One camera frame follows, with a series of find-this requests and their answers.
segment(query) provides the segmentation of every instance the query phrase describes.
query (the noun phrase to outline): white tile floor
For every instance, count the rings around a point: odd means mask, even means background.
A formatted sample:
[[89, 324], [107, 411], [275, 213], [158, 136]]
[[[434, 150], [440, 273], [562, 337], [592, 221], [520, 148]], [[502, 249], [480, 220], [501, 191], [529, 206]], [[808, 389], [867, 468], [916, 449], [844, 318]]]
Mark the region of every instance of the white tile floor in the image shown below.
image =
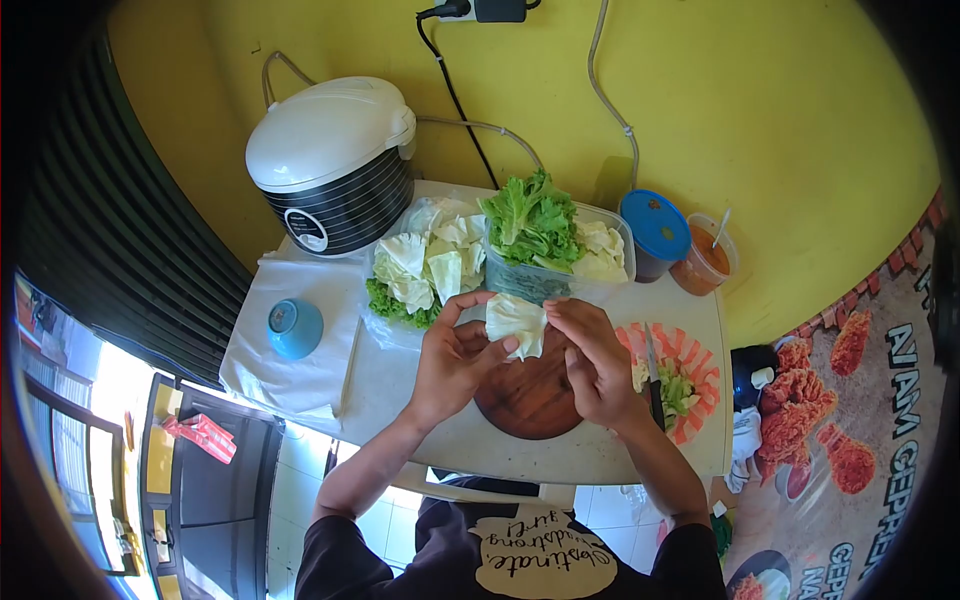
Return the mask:
[[[303, 535], [310, 525], [329, 448], [329, 436], [287, 423], [276, 466], [267, 553], [267, 586], [274, 600], [293, 600]], [[341, 443], [340, 462], [356, 450], [356, 446]], [[389, 488], [357, 519], [367, 546], [397, 575], [414, 558], [414, 523], [420, 500], [418, 493]], [[634, 523], [630, 503], [618, 486], [578, 486], [573, 508], [577, 519], [620, 560], [640, 572], [650, 572], [661, 520], [656, 511], [648, 511], [639, 524]]]

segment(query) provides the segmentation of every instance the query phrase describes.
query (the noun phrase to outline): knife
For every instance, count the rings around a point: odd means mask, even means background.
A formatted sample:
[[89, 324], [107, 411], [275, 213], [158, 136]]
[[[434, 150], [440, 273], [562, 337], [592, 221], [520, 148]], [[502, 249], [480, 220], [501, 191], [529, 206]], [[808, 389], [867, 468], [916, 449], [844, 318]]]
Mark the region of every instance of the knife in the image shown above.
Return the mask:
[[654, 336], [650, 333], [650, 325], [643, 324], [647, 335], [647, 370], [650, 372], [650, 405], [654, 412], [654, 422], [660, 431], [665, 431], [663, 425], [663, 401], [660, 400], [660, 374], [657, 372], [657, 355], [654, 353]]

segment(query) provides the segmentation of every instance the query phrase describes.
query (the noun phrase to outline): spoon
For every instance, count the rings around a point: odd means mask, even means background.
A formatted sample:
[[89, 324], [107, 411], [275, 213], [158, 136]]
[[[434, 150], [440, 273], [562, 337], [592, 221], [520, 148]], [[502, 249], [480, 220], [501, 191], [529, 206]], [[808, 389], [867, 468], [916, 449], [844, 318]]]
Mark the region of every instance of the spoon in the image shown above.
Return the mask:
[[723, 228], [727, 226], [727, 222], [730, 220], [730, 207], [727, 207], [727, 212], [723, 213], [723, 219], [720, 220], [720, 229], [717, 230], [717, 236], [713, 238], [713, 245], [710, 246], [710, 249], [713, 250], [717, 247], [717, 241], [720, 239], [720, 234], [723, 233]]

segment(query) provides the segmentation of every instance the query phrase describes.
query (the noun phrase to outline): red package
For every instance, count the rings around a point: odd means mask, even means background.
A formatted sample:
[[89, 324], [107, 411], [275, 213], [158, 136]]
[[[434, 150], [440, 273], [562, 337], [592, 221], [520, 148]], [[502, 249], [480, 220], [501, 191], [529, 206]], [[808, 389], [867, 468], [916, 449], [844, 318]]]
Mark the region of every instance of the red package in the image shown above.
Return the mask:
[[207, 415], [195, 415], [190, 419], [177, 422], [176, 417], [168, 417], [162, 425], [164, 431], [175, 438], [186, 438], [207, 454], [224, 465], [229, 465], [237, 446], [230, 440], [233, 435], [213, 422]]

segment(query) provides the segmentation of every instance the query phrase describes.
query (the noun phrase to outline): window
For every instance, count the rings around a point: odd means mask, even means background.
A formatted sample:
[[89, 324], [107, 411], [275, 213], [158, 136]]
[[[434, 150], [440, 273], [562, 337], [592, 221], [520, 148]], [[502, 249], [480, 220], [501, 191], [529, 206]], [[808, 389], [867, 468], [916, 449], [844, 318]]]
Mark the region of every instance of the window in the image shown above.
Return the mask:
[[41, 459], [60, 486], [74, 532], [110, 575], [136, 575], [123, 501], [123, 431], [25, 372]]

